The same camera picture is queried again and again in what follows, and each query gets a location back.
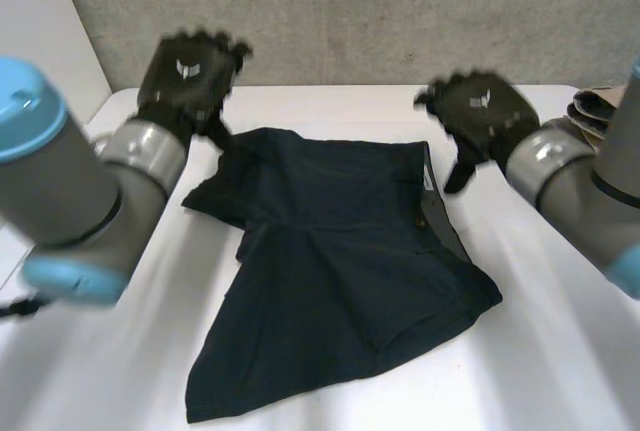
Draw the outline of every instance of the black cable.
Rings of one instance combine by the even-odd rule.
[[[33,316],[40,308],[51,304],[53,301],[36,295],[32,298],[16,300],[8,306],[0,306],[0,319],[10,318],[12,316],[26,317]]]

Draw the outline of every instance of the white wall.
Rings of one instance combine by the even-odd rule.
[[[0,55],[39,66],[82,122],[111,95],[71,0],[0,0]]]

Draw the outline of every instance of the logo on robot hand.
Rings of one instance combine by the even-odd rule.
[[[182,64],[179,59],[176,61],[176,69],[178,74],[182,76],[182,79],[192,78],[193,76],[200,74],[199,64],[187,66],[186,64]]]

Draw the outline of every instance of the folded fabric pile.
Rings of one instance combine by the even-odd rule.
[[[562,128],[597,152],[625,90],[626,86],[582,89],[567,106],[567,116],[547,124]]]

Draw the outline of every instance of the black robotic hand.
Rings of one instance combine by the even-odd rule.
[[[437,79],[415,99],[440,121],[458,146],[455,164],[444,191],[460,192],[476,166],[495,160],[505,172],[515,147],[540,129],[531,105],[507,81],[494,73],[472,72]]]
[[[219,148],[227,149],[231,135],[220,117],[222,105],[250,55],[246,43],[233,43],[223,32],[165,37],[138,93],[141,113],[150,105],[164,106],[176,113],[189,138],[192,134],[208,136]]]

